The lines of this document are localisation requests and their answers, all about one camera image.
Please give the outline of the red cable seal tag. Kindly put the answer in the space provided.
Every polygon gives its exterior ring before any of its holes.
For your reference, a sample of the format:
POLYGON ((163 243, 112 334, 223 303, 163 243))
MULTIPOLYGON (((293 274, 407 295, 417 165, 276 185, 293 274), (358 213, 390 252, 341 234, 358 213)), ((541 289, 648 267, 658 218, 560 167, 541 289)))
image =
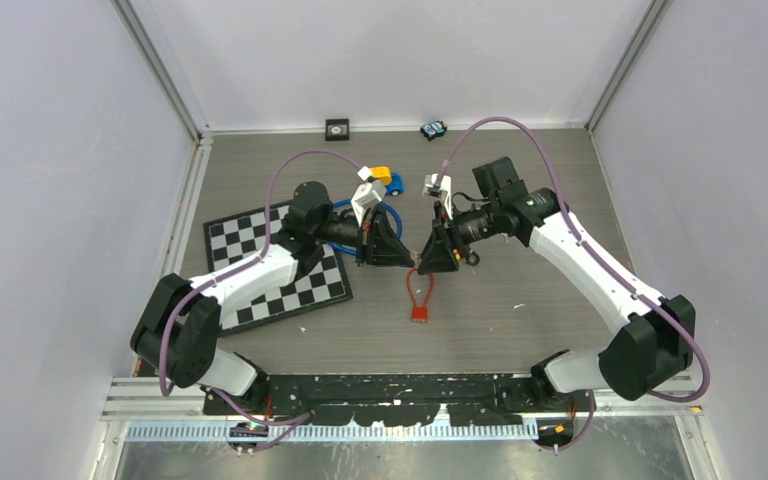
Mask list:
POLYGON ((405 278, 406 288, 411 300, 411 321, 413 323, 427 323, 429 319, 428 304, 433 295, 436 279, 433 274, 427 274, 428 288, 425 290, 425 296, 423 300, 419 301, 417 299, 418 293, 411 285, 412 278, 417 273, 417 271, 417 267, 411 268, 405 278))

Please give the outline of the yellow black padlock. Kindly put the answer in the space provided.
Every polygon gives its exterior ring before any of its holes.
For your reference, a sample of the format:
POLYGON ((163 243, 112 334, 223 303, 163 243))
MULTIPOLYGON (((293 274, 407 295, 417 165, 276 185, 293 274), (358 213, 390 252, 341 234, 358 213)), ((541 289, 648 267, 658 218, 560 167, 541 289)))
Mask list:
POLYGON ((470 248, 454 248, 452 253, 457 262, 465 263, 470 267, 477 266, 481 261, 480 255, 470 248))

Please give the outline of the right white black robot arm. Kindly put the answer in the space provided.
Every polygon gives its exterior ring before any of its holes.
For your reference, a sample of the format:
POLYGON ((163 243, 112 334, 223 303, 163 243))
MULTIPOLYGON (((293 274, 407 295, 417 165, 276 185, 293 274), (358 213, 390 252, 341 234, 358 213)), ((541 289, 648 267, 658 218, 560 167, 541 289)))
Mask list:
POLYGON ((420 254, 421 275, 458 271, 479 257, 472 244, 504 235, 558 269, 590 302, 612 334, 604 347, 558 352, 531 368, 531 397, 556 410, 571 392, 609 388, 634 401, 689 368, 696 310, 682 295, 668 298, 636 278, 599 245, 549 188, 528 191, 510 158, 473 170, 482 199, 468 211, 452 202, 449 176, 429 174, 435 197, 431 233, 420 254))

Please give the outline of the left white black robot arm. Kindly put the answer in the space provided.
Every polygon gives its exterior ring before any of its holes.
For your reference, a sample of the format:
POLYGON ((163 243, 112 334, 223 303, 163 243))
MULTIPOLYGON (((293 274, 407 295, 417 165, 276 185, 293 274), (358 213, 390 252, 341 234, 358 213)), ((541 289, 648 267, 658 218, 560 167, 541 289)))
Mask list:
POLYGON ((413 267, 410 251, 379 207, 385 193, 378 181, 362 184, 352 213, 338 214, 322 183, 299 185, 263 251, 200 277, 162 277, 132 333, 131 350, 163 375, 164 386, 219 389, 240 412, 258 412, 267 398, 261 373, 241 355, 219 347, 222 321, 308 275, 327 243, 353 246, 360 264, 413 267))

